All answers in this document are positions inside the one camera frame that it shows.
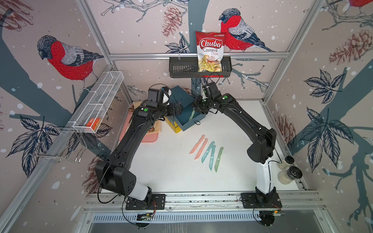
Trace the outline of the green fruit knife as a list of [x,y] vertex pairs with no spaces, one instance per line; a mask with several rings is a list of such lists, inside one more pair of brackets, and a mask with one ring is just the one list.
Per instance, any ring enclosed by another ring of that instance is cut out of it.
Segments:
[[224,150],[224,147],[220,147],[219,152],[218,152],[218,157],[217,157],[216,162],[215,162],[215,167],[214,167],[215,172],[218,171],[223,150]]
[[188,121],[192,121],[192,119],[194,118],[194,114],[195,114],[195,109],[193,108]]

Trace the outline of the teal drawer cabinet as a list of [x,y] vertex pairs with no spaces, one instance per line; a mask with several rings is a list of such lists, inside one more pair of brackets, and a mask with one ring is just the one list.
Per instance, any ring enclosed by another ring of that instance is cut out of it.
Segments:
[[183,108],[185,108],[194,102],[194,98],[180,86],[173,87],[170,91],[170,103],[179,103]]

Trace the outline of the teal top drawer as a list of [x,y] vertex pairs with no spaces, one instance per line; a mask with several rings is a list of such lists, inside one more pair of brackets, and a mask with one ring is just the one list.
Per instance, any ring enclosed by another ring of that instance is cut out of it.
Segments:
[[206,115],[195,110],[193,104],[189,104],[183,108],[181,115],[174,118],[174,121],[178,124],[182,131],[186,131],[194,125],[200,125],[201,121],[205,117]]

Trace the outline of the yellow bottom drawer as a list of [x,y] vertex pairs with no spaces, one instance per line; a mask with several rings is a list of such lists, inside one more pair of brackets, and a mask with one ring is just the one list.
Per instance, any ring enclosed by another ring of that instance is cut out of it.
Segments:
[[177,134],[182,131],[180,126],[174,121],[170,120],[168,117],[165,117],[165,122],[171,127],[171,129]]

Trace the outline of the teal fruit knife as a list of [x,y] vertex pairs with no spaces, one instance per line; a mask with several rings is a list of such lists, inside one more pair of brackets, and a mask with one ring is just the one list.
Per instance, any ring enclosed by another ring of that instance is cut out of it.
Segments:
[[214,164],[215,150],[216,150],[216,145],[213,145],[212,149],[211,149],[210,160],[209,160],[209,169],[210,169],[210,171],[212,171],[213,164]]
[[202,163],[206,160],[208,154],[210,153],[210,151],[212,150],[213,146],[215,145],[215,142],[212,141],[209,145],[209,147],[207,148],[207,150],[205,151],[204,155],[202,156]]

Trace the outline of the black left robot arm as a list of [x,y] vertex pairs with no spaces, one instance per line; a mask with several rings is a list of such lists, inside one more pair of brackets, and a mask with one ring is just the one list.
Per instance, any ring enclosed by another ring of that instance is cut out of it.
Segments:
[[159,120],[165,121],[166,116],[181,115],[183,106],[171,103],[172,97],[173,92],[167,86],[148,90],[148,99],[133,111],[129,128],[119,145],[105,160],[97,162],[98,190],[109,190],[150,205],[151,188],[138,183],[130,167],[143,138],[154,124]]

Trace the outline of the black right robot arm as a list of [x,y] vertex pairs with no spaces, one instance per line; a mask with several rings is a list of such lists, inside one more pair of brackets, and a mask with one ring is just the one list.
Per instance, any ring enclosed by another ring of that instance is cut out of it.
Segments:
[[193,107],[201,114],[208,114],[212,109],[232,119],[249,137],[252,145],[247,149],[249,158],[256,163],[256,203],[268,205],[275,197],[276,190],[272,185],[270,160],[276,143],[276,131],[257,122],[237,102],[231,94],[221,94],[215,82],[202,86],[205,98],[201,95],[193,103]]

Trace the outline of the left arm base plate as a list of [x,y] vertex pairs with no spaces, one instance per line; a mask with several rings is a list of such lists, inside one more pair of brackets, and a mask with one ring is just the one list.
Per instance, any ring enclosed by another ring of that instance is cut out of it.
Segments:
[[125,210],[164,210],[165,194],[152,194],[141,201],[132,197],[125,201]]

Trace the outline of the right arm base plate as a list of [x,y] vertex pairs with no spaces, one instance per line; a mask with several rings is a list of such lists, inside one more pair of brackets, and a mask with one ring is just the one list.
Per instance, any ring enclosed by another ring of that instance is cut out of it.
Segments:
[[282,208],[282,203],[277,193],[275,194],[257,194],[254,192],[241,193],[244,209],[254,208]]

